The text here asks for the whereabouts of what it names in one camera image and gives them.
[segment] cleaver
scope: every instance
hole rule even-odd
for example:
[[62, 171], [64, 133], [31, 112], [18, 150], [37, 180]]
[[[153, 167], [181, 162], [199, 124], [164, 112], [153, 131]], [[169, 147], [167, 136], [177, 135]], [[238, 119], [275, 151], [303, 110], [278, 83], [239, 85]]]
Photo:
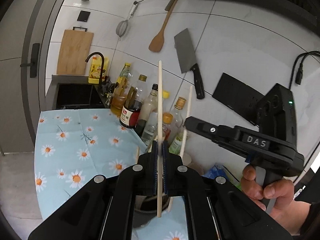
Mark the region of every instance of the cleaver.
[[181, 73], [193, 72], [197, 99], [204, 98], [204, 87], [188, 28], [174, 37]]

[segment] tablecloth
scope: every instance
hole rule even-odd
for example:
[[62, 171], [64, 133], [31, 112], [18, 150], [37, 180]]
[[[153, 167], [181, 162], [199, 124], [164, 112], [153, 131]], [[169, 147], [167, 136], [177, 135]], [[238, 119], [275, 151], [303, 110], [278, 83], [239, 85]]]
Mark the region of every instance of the tablecloth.
[[[136, 162], [146, 145], [131, 129], [120, 125], [109, 109], [42, 112], [35, 145], [35, 184], [43, 219], [49, 217], [85, 183], [98, 174], [118, 175]], [[184, 202], [133, 231], [139, 240], [186, 240]]]

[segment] black door handle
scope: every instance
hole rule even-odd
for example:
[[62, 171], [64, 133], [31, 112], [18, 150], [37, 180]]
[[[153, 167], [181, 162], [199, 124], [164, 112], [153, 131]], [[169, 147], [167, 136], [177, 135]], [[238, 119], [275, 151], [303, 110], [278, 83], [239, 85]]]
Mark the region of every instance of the black door handle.
[[38, 72], [38, 55], [40, 43], [34, 43], [31, 50], [30, 63], [23, 63], [20, 67], [30, 67], [30, 78], [36, 78]]

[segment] black faucet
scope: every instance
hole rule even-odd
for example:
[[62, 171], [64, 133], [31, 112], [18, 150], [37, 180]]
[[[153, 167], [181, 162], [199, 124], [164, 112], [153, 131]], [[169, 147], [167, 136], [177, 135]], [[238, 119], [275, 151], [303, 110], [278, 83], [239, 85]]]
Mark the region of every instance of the black faucet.
[[88, 63], [89, 59], [93, 56], [93, 55], [99, 55], [102, 58], [102, 62], [101, 62], [101, 71], [100, 71], [100, 77], [99, 77], [99, 88], [101, 88], [102, 85], [102, 73], [103, 73], [103, 66], [104, 66], [104, 56], [101, 52], [93, 52], [91, 53], [87, 59], [85, 60], [85, 62]]

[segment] gold bottle cap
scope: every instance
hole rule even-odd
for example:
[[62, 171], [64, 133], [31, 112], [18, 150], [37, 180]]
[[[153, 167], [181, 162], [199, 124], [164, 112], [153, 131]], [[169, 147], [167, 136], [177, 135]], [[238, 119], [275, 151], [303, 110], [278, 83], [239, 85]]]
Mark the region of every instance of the gold bottle cap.
[[145, 75], [140, 75], [140, 76], [139, 76], [139, 80], [145, 82], [145, 81], [147, 80], [147, 76], [145, 76]]
[[187, 100], [185, 98], [179, 97], [174, 107], [179, 109], [179, 110], [182, 110], [184, 105], [185, 105], [185, 103], [186, 103], [186, 101]]
[[164, 123], [171, 123], [173, 119], [173, 115], [170, 113], [163, 113], [162, 120]]
[[170, 92], [167, 90], [162, 90], [163, 99], [168, 99], [170, 97]]

